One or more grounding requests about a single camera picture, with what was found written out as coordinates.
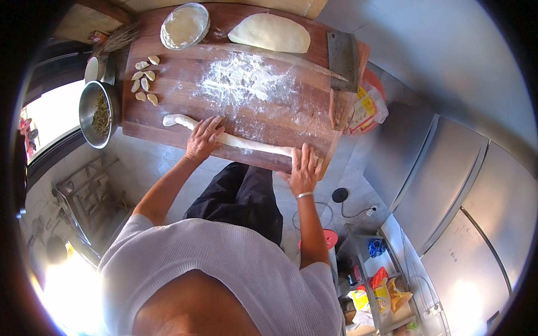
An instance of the dough ball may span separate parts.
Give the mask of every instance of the dough ball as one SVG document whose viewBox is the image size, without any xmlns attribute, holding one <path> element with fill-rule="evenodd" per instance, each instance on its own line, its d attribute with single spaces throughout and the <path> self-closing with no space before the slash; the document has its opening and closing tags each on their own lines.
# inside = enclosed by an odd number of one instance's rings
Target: dough ball
<svg viewBox="0 0 538 336">
<path fill-rule="evenodd" d="M 149 64 L 148 62 L 146 62 L 146 61 L 142 61 L 142 62 L 138 62 L 138 63 L 136 63 L 134 67 L 135 67 L 137 70 L 142 70 L 142 69 L 147 68 L 147 67 L 149 67 L 149 66 L 150 66 L 150 64 Z"/>
<path fill-rule="evenodd" d="M 157 56 L 149 56 L 147 59 L 149 59 L 154 66 L 159 65 L 159 62 L 161 61 Z"/>
<path fill-rule="evenodd" d="M 144 75 L 152 82 L 155 80 L 155 73 L 151 70 L 144 71 Z"/>
<path fill-rule="evenodd" d="M 139 80 L 142 76 L 144 76 L 144 73 L 142 71 L 137 71 L 134 73 L 133 78 L 131 78 L 132 81 Z"/>
<path fill-rule="evenodd" d="M 308 51 L 310 34 L 300 24 L 282 16 L 254 14 L 245 18 L 228 34 L 235 43 L 285 53 Z"/>
<path fill-rule="evenodd" d="M 150 102 L 152 102 L 152 104 L 155 105 L 155 106 L 157 106 L 157 104 L 159 104 L 159 101 L 157 100 L 157 96 L 154 95 L 154 94 L 148 94 L 147 99 L 149 99 Z"/>
<path fill-rule="evenodd" d="M 135 94 L 134 96 L 135 96 L 136 99 L 139 100 L 139 101 L 143 101 L 143 102 L 146 101 L 146 94 L 143 93 L 143 92 L 138 92 L 138 93 Z"/>
<path fill-rule="evenodd" d="M 147 78 L 144 77 L 140 80 L 140 84 L 142 85 L 142 88 L 148 92 L 150 90 L 150 83 L 147 81 Z"/>
<path fill-rule="evenodd" d="M 136 90 L 140 89 L 140 80 L 135 80 L 131 88 L 131 92 L 134 93 Z"/>
</svg>

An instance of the woman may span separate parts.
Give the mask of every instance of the woman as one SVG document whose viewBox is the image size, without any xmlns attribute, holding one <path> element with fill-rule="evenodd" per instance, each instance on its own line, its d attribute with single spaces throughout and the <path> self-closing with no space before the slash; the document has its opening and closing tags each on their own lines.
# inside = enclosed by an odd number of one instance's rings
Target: woman
<svg viewBox="0 0 538 336">
<path fill-rule="evenodd" d="M 217 147 L 221 117 L 201 120 L 186 154 L 144 196 L 99 265 L 104 321 L 112 334 L 335 335 L 343 315 L 314 204 L 314 151 L 294 149 L 301 265 L 279 248 L 282 215 L 272 172 L 232 163 L 183 220 L 164 225 L 179 190 Z"/>
</svg>

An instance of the woman's right hand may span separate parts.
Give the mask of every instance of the woman's right hand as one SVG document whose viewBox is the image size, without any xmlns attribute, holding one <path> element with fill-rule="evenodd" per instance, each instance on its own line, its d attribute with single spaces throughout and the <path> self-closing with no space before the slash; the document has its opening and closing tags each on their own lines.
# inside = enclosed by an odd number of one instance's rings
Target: woman's right hand
<svg viewBox="0 0 538 336">
<path fill-rule="evenodd" d="M 323 160 L 314 154 L 314 149 L 308 144 L 303 144 L 302 149 L 293 148 L 292 151 L 292 174 L 283 171 L 277 172 L 288 183 L 293 195 L 314 191 L 317 179 L 320 176 Z"/>
</svg>

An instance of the refrigerator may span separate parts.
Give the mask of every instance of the refrigerator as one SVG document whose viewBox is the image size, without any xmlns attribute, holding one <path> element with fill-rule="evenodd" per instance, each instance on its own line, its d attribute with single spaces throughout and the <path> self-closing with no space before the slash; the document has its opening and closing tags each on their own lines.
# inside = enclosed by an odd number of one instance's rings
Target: refrigerator
<svg viewBox="0 0 538 336">
<path fill-rule="evenodd" d="M 364 177 L 421 258 L 450 332 L 485 334 L 524 272 L 536 178 L 461 124 L 398 103 L 389 111 Z"/>
</svg>

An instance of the silver bracelet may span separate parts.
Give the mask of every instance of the silver bracelet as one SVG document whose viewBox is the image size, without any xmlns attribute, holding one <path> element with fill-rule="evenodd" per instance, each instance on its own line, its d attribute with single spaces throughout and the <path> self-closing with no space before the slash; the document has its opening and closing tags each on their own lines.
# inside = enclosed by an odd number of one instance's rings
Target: silver bracelet
<svg viewBox="0 0 538 336">
<path fill-rule="evenodd" d="M 313 195 L 314 195 L 313 191 L 307 191 L 307 192 L 303 192 L 302 194 L 299 194 L 295 199 L 299 199 L 305 196 L 313 196 Z"/>
</svg>

